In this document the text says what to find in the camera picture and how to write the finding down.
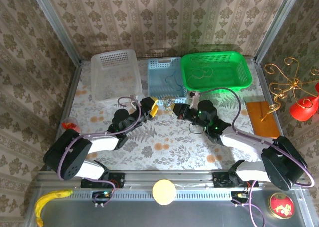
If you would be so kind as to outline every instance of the patterned fabric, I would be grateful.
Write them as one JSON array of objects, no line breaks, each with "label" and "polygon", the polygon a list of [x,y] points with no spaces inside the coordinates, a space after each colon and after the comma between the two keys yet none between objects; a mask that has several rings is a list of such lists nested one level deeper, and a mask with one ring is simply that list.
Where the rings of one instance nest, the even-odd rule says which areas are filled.
[{"label": "patterned fabric", "polygon": [[[281,67],[288,76],[292,77],[295,67],[287,67],[283,61],[285,57],[292,56],[300,62],[298,76],[301,81],[319,79],[312,76],[312,68],[319,69],[319,0],[297,0],[291,13],[285,20],[283,27],[276,36],[269,51],[262,61],[262,66],[275,63]],[[268,83],[272,81],[283,81],[280,75],[268,75],[265,73]],[[315,84],[304,85],[303,88],[312,93]],[[306,97],[300,91],[296,91],[296,98]],[[282,100],[282,107],[277,112],[284,134],[292,141],[294,146],[308,164],[308,169],[314,175],[316,186],[310,188],[310,194],[314,198],[316,211],[319,214],[319,110],[306,122],[299,122],[289,114],[289,108],[294,104],[292,94]]]},{"label": "patterned fabric", "polygon": [[282,0],[50,0],[82,59],[236,50],[253,56]]},{"label": "patterned fabric", "polygon": [[35,0],[0,0],[0,226],[20,226],[75,67]]},{"label": "patterned fabric", "polygon": [[[247,60],[253,76],[252,85],[238,92],[244,101],[263,101],[263,92],[257,77],[254,63]],[[111,124],[118,105],[94,103],[91,96],[90,62],[82,64],[80,82],[77,87],[70,116],[75,117],[83,133],[101,132]],[[143,98],[147,91],[147,61],[139,61]],[[218,110],[218,116],[232,122],[237,114],[238,104],[232,94],[206,95]],[[98,160],[111,170],[210,170],[227,169],[239,159],[257,160],[255,155],[236,149],[222,147],[207,139],[205,134],[192,134],[189,122],[178,120],[164,108],[160,108],[155,118],[128,134],[129,140],[123,148],[116,151],[101,151],[88,155],[88,159]],[[240,130],[251,132],[252,126],[245,105],[236,122]],[[193,132],[202,128],[191,126]]]}]

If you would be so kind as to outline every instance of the yellow banana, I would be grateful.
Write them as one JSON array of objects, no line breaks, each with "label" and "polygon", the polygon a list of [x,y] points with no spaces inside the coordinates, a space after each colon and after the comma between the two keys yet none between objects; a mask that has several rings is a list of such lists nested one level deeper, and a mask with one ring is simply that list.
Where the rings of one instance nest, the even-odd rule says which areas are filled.
[{"label": "yellow banana", "polygon": [[63,198],[70,196],[73,193],[73,190],[59,190],[59,191],[52,191],[43,196],[41,196],[38,201],[35,203],[35,217],[36,223],[38,226],[43,226],[43,220],[41,218],[41,210],[42,208],[52,199],[56,198]]}]

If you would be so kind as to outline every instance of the green basket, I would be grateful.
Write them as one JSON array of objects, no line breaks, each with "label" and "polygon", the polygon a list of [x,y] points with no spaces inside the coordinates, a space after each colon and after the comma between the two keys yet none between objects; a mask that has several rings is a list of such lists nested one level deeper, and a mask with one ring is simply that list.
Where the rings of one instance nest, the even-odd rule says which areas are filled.
[{"label": "green basket", "polygon": [[234,51],[188,54],[180,65],[184,85],[189,91],[202,92],[217,87],[239,91],[252,83],[245,58]]}]

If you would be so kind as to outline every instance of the blue plastic basket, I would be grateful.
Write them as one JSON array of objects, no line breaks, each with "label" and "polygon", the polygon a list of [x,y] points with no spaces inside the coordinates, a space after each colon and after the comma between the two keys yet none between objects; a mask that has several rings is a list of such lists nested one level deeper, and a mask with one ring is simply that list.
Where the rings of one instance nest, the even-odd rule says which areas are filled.
[{"label": "blue plastic basket", "polygon": [[180,68],[180,57],[156,58],[148,60],[149,96],[158,99],[163,106],[163,98],[169,97],[175,103],[185,103],[187,89],[184,87]]}]

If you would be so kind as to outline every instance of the wall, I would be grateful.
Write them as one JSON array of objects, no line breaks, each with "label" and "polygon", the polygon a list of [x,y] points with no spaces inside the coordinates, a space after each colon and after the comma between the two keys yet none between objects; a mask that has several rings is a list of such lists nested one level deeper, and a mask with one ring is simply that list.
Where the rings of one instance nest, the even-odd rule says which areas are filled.
[{"label": "wall", "polygon": [[[300,71],[297,76],[303,82],[319,80],[319,76],[310,74],[313,68],[319,69],[319,0],[297,0],[283,27],[277,34],[270,49],[265,55],[262,66],[266,63],[275,63],[283,67],[284,72],[292,77],[295,67],[284,66],[285,57],[292,56],[300,62]],[[284,79],[280,75],[265,74],[267,82]],[[309,83],[303,88],[316,94],[315,84]],[[297,99],[306,97],[300,91],[296,91]],[[316,179],[316,186],[310,189],[314,199],[316,211],[319,214],[319,111],[306,122],[299,122],[289,114],[289,108],[294,103],[290,94],[282,101],[282,108],[278,111],[279,120],[284,134],[292,141],[301,152],[308,164],[308,169]]]},{"label": "wall", "polygon": [[0,226],[22,225],[75,67],[35,0],[0,0]]},{"label": "wall", "polygon": [[82,59],[236,50],[254,55],[282,0],[50,0]]}]

